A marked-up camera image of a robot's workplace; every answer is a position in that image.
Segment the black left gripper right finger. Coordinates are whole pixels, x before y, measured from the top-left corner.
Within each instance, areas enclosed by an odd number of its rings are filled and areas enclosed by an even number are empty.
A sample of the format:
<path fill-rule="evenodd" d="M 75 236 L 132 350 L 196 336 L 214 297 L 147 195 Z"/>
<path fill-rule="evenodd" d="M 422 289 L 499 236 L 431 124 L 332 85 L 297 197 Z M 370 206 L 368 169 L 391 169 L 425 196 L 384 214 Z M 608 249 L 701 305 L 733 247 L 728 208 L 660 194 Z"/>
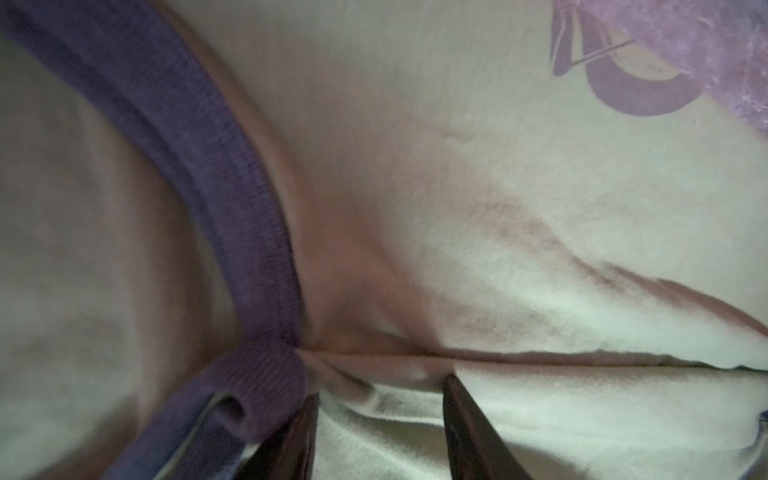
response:
<path fill-rule="evenodd" d="M 532 480 L 453 374 L 443 383 L 443 417 L 453 480 Z"/>

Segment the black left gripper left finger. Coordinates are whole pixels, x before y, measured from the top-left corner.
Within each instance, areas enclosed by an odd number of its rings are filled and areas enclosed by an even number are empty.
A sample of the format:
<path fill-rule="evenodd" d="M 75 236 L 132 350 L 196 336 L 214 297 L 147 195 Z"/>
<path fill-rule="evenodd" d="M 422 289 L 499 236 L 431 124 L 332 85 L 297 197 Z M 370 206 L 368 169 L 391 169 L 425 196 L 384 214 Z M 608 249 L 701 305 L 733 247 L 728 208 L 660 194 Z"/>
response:
<path fill-rule="evenodd" d="M 313 473 L 318 394 L 267 440 L 238 470 L 234 480 L 310 480 Z"/>

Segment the green tank top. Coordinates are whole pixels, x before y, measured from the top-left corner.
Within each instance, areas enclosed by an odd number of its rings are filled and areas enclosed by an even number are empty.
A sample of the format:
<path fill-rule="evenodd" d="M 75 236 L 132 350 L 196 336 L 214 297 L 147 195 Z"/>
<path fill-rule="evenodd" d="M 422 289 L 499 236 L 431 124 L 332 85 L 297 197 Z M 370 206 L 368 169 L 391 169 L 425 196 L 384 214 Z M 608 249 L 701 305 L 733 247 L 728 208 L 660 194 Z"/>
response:
<path fill-rule="evenodd" d="M 5 1 L 1 475 L 767 475 L 763 1 Z"/>

